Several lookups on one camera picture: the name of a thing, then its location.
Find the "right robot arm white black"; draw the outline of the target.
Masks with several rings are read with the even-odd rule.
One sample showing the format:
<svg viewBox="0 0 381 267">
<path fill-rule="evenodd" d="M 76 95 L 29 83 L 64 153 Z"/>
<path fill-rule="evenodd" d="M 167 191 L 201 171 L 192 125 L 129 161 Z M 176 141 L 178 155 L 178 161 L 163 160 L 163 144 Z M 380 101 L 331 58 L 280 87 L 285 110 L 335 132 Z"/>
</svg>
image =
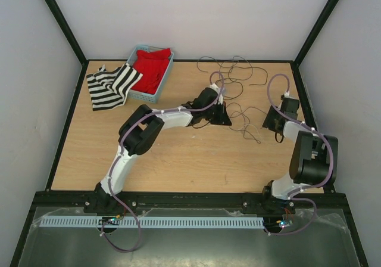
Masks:
<svg viewBox="0 0 381 267">
<path fill-rule="evenodd" d="M 280 105 L 270 107 L 263 122 L 264 128 L 275 133 L 277 143 L 287 138 L 295 144 L 289 170 L 263 188 L 260 205 L 268 213 L 278 213 L 293 195 L 309 188 L 333 185 L 336 179 L 338 139 L 320 137 L 314 130 L 296 123 L 299 105 L 298 99 L 282 95 Z"/>
</svg>

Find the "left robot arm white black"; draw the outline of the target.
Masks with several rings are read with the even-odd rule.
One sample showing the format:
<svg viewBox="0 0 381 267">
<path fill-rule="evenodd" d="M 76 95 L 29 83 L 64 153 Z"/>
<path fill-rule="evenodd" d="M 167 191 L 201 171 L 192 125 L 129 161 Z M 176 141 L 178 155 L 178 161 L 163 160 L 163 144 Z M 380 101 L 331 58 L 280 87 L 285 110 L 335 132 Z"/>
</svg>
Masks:
<svg viewBox="0 0 381 267">
<path fill-rule="evenodd" d="M 178 107 L 158 110 L 139 106 L 126 120 L 118 134 L 118 149 L 105 177 L 95 187 L 96 204 L 112 212 L 120 204 L 117 196 L 138 157 L 148 152 L 161 131 L 187 128 L 205 120 L 219 126 L 230 126 L 223 90 L 216 84 L 206 87 L 193 101 Z"/>
</svg>

